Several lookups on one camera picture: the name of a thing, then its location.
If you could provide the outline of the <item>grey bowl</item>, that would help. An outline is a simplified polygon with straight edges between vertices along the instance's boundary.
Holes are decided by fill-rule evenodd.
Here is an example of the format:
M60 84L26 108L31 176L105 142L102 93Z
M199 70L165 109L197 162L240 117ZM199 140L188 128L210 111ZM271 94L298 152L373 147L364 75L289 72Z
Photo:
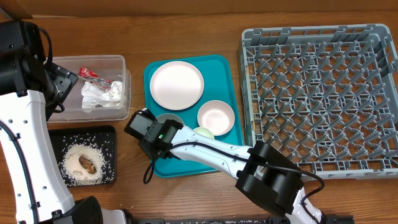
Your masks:
M176 114L172 114L172 113L164 113L164 114L158 115L158 116L156 117L156 120L157 120L158 122L160 122L160 123L164 123L164 122L165 122L166 120L168 120L168 119L177 121L177 122L179 122L179 123L181 123L181 124L183 124L183 125L185 124L182 118L180 118L180 117L177 116Z

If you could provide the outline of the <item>large pink plate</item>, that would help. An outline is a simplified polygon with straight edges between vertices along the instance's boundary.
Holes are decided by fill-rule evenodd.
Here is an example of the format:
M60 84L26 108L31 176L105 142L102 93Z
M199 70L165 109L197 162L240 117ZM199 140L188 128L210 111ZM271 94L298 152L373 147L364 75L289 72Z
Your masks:
M205 81L196 66L184 61L172 61L154 72L149 87L158 105L176 111L193 106L201 98Z

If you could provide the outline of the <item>red foil wrapper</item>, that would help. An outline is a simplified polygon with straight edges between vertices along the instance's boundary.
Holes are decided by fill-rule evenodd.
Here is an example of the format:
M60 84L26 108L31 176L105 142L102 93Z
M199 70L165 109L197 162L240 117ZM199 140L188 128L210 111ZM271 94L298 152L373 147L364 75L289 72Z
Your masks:
M79 74L79 78L98 87L99 89L106 91L111 88L111 84L113 80L106 80L103 78L100 78L95 72L85 68L81 67Z

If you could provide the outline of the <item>pink bowl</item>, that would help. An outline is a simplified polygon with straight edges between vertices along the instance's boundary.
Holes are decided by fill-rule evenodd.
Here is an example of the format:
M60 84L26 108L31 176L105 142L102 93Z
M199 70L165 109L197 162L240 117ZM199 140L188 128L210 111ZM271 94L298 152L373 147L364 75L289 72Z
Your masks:
M211 100L200 107L197 121L200 127L208 129L214 136L222 136L232 130L235 113L224 101Z

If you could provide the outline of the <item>white napkin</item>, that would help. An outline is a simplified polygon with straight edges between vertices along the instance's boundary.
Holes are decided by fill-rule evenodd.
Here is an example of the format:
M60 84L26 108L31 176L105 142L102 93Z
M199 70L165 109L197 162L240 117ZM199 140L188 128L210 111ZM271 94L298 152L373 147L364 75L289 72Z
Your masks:
M123 83L120 81L113 81L111 88L108 90L101 90L96 85L85 82L81 89L82 108L96 108L100 107L114 107L119 106L122 102Z

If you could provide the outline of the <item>gold foil wrapper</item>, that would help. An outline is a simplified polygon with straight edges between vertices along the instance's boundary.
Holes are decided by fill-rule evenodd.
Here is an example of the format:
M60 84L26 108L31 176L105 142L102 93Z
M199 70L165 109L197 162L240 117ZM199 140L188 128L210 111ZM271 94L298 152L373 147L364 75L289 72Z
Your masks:
M85 156L80 156L78 161L82 168L87 171L87 173L96 174L96 167L91 160L87 159Z

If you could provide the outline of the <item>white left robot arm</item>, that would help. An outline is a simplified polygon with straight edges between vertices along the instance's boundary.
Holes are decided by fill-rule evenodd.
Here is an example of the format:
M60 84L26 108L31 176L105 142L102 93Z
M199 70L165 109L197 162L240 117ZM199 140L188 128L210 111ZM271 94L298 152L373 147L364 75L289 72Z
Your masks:
M1 147L11 176L18 223L131 223L93 197L75 200L62 179L47 121L78 75L53 63L48 33L26 21L1 23Z

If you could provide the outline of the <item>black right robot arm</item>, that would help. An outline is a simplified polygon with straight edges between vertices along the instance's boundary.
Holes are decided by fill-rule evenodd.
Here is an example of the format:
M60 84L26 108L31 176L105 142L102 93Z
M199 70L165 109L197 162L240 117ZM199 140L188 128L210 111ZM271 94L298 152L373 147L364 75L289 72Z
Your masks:
M253 147L228 144L198 134L176 120L161 123L147 108L136 111L124 130L138 139L151 160L144 174L145 184L150 182L159 159L198 162L231 176L242 194L269 213L291 223L326 222L324 214L308 199L322 187L306 193L302 180L304 175L317 181L321 178L300 169L264 141Z

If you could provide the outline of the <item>pale green cup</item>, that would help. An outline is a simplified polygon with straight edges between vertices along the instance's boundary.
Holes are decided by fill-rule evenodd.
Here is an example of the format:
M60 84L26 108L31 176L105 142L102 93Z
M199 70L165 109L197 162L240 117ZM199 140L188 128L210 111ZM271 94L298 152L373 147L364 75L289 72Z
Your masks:
M194 129L194 132L201 134L202 136L205 136L208 138L212 138L212 139L215 138L213 133L209 129L206 129L204 127L197 127Z

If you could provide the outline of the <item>clear plastic bin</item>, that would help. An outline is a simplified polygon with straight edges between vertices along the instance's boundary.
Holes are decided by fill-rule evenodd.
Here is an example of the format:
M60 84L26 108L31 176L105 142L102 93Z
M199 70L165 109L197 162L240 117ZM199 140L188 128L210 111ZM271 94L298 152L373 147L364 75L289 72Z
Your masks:
M95 72L105 80L120 81L121 102L116 106L94 108L83 108L83 96L81 89L85 84L84 80L78 80L75 86L63 102L65 111L51 115L50 123L66 122L89 122L89 121L112 121L123 120L129 116L131 104L131 74L126 67L126 61L121 55L82 55L54 57L53 62L78 73L81 67Z

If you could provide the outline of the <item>teal plastic tray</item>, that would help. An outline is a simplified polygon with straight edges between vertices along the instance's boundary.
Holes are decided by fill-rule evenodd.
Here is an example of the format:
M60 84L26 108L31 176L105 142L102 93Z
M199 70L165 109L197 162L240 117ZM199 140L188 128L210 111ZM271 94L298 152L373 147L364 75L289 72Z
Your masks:
M223 141L234 145L243 145L244 139L239 120L239 112L235 98L233 79L231 77L231 70L228 61L220 55L205 55L198 57L183 58L184 62L188 62L201 72L204 79L204 92L198 102L186 110L172 111L161 107L155 102L150 93L150 80L155 71L166 60L150 63L144 70L144 93L146 108L155 116L166 113L172 113L182 118L185 125L192 129L199 127L197 115L200 107L208 101L220 100L229 104L234 111L235 119L234 126L226 134L215 137L216 140ZM169 178L185 175L203 174L207 172L214 172L211 167L203 164L182 161L178 159L159 159L155 163L154 174L158 177Z

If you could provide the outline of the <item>grey dish rack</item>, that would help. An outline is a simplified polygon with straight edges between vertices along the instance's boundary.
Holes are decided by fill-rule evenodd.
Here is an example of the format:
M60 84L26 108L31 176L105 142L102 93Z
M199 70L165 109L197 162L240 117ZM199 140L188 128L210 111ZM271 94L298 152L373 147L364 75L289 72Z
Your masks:
M323 179L397 177L397 52L384 24L246 29L246 144Z

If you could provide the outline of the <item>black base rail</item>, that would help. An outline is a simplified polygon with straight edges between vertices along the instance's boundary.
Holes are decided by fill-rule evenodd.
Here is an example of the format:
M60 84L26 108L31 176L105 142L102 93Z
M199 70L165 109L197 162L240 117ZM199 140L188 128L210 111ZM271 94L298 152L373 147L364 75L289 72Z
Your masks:
M164 220L163 218L153 219L136 219L132 218L132 221L127 223L133 224L290 224L291 222L287 218L280 218L275 216L269 216L266 218L252 218L252 219L189 219L189 220ZM352 216L336 216L329 215L326 218L327 224L354 224Z

